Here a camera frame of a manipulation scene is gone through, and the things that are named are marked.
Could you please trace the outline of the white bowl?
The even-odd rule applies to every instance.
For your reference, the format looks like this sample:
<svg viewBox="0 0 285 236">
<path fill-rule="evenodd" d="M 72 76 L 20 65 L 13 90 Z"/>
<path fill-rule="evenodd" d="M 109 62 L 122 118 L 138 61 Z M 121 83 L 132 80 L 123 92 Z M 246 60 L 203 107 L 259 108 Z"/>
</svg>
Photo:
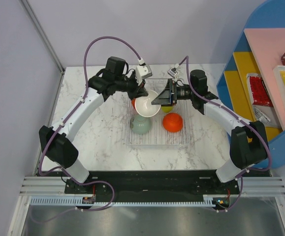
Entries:
<svg viewBox="0 0 285 236">
<path fill-rule="evenodd" d="M 147 92 L 147 96 L 136 98 L 134 105 L 139 115 L 150 118 L 160 111 L 161 105 L 152 105 L 152 101 L 158 96 L 156 91 L 148 90 Z"/>
</svg>

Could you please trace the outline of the lime green bowl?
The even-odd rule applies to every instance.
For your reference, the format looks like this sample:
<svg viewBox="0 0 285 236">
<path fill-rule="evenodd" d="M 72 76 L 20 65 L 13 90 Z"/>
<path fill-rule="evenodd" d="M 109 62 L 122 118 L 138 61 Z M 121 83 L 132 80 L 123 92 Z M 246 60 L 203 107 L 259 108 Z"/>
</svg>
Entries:
<svg viewBox="0 0 285 236">
<path fill-rule="evenodd" d="M 170 113 L 173 109 L 174 109 L 173 106 L 161 106 L 161 110 L 162 110 L 164 113 Z"/>
</svg>

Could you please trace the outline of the pale green ceramic bowl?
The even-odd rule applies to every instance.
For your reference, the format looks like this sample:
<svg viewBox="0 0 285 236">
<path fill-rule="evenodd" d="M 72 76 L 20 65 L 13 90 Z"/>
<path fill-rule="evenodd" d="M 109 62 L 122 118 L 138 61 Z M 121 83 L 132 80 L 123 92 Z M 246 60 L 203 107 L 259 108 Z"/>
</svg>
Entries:
<svg viewBox="0 0 285 236">
<path fill-rule="evenodd" d="M 136 114 L 130 119 L 129 126 L 133 133 L 146 134 L 152 128 L 152 121 L 150 118 Z"/>
</svg>

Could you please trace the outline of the orange bowl front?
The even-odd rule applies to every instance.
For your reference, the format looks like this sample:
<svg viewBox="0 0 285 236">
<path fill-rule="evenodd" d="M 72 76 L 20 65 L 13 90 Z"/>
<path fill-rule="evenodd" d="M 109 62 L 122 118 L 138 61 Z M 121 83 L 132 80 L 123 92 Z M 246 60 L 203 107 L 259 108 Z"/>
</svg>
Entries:
<svg viewBox="0 0 285 236">
<path fill-rule="evenodd" d="M 164 129 L 171 133 L 176 133 L 183 128 L 183 118 L 177 113 L 168 113 L 162 120 Z"/>
</svg>

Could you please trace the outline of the orange bowl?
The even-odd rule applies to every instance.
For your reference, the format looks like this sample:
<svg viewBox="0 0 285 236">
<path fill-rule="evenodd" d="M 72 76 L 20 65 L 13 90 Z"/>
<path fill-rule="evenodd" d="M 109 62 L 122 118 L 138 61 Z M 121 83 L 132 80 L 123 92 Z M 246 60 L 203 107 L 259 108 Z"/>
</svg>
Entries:
<svg viewBox="0 0 285 236">
<path fill-rule="evenodd" d="M 176 133 L 183 128 L 183 118 L 177 113 L 168 113 L 162 120 L 164 129 L 171 133 Z"/>
<path fill-rule="evenodd" d="M 135 109 L 135 100 L 136 100 L 136 99 L 133 99 L 133 100 L 131 101 L 131 104 L 132 104 L 132 106 L 133 106 L 134 109 Z"/>
</svg>

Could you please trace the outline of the white wire dish rack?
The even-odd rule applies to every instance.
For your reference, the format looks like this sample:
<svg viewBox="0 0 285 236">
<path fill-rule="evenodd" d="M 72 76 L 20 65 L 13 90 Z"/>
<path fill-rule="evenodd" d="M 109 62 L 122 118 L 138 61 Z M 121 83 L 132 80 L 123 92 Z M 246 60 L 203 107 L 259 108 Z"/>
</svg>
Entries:
<svg viewBox="0 0 285 236">
<path fill-rule="evenodd" d="M 183 148 L 190 144 L 190 126 L 188 121 L 188 108 L 185 100 L 179 100 L 174 106 L 173 113 L 179 114 L 183 119 L 183 128 L 179 132 L 171 133 L 164 129 L 162 120 L 166 113 L 160 110 L 155 116 L 151 117 L 152 127 L 146 134 L 136 134 L 129 127 L 130 120 L 137 112 L 135 111 L 131 100 L 127 100 L 127 113 L 125 125 L 125 142 L 132 147 L 166 147 Z"/>
</svg>

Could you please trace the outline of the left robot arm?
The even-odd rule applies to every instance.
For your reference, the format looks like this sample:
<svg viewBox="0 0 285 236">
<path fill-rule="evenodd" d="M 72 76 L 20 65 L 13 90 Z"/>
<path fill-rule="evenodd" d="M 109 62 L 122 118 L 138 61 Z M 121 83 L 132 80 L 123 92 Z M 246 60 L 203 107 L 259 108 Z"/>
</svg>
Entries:
<svg viewBox="0 0 285 236">
<path fill-rule="evenodd" d="M 57 163 L 58 167 L 76 181 L 81 193 L 89 193 L 93 182 L 88 178 L 89 171 L 78 160 L 79 152 L 73 140 L 89 116 L 115 92 L 125 92 L 130 99 L 146 97 L 145 80 L 152 75 L 149 65 L 143 59 L 130 76 L 125 69 L 124 59 L 110 57 L 106 66 L 91 78 L 86 78 L 86 89 L 70 110 L 51 127 L 42 126 L 39 139 L 42 156 Z"/>
</svg>

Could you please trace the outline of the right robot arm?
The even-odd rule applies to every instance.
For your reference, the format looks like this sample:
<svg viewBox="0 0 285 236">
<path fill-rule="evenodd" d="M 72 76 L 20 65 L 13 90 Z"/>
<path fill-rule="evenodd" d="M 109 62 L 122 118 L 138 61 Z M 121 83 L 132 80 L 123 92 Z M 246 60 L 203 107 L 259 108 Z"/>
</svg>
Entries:
<svg viewBox="0 0 285 236">
<path fill-rule="evenodd" d="M 271 160 L 264 124 L 245 119 L 222 104 L 216 95 L 208 91 L 207 76 L 203 70 L 192 70 L 189 83 L 179 86 L 176 79 L 168 79 L 163 91 L 152 105 L 173 106 L 179 100 L 190 100 L 202 115 L 216 121 L 230 136 L 230 159 L 216 170 L 216 178 L 210 181 L 211 190 L 222 193 L 228 182 L 240 177 L 255 164 Z"/>
</svg>

